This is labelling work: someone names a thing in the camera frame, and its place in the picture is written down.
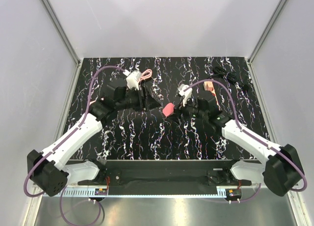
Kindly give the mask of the pink square charger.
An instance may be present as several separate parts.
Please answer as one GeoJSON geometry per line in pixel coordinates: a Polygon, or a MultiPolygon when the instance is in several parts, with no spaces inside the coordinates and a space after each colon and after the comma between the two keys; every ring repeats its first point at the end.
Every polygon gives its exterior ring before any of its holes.
{"type": "Polygon", "coordinates": [[[165,117],[169,117],[174,114],[175,105],[173,103],[168,103],[162,110],[165,117]]]}

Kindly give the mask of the wooden red socket power strip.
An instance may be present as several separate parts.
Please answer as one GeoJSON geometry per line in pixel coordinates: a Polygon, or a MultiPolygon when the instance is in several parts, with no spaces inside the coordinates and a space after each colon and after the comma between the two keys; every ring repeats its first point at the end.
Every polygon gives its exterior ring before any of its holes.
{"type": "Polygon", "coordinates": [[[206,81],[203,83],[203,86],[204,86],[205,91],[210,91],[212,95],[216,98],[216,93],[215,93],[213,82],[206,81]]]}

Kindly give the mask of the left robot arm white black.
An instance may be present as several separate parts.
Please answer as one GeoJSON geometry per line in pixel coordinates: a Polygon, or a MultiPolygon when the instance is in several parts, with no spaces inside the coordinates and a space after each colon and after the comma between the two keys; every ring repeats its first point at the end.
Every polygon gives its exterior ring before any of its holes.
{"type": "Polygon", "coordinates": [[[100,98],[89,105],[87,113],[67,133],[41,152],[33,150],[27,155],[30,180],[50,197],[81,181],[105,183],[106,168],[102,161],[88,159],[71,165],[68,161],[90,138],[110,125],[119,111],[147,112],[160,106],[145,85],[128,88],[123,80],[108,83],[100,98]]]}

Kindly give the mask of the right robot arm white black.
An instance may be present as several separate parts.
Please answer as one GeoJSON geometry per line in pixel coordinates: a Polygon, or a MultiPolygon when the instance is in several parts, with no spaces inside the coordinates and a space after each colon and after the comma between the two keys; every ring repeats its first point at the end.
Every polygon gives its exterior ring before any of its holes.
{"type": "Polygon", "coordinates": [[[223,172],[223,180],[234,185],[239,180],[265,184],[275,195],[283,197],[305,176],[295,147],[281,146],[266,140],[219,109],[215,96],[203,91],[196,98],[191,91],[183,95],[179,104],[168,103],[163,114],[177,124],[194,118],[205,122],[210,131],[239,145],[259,163],[235,161],[223,172]]]}

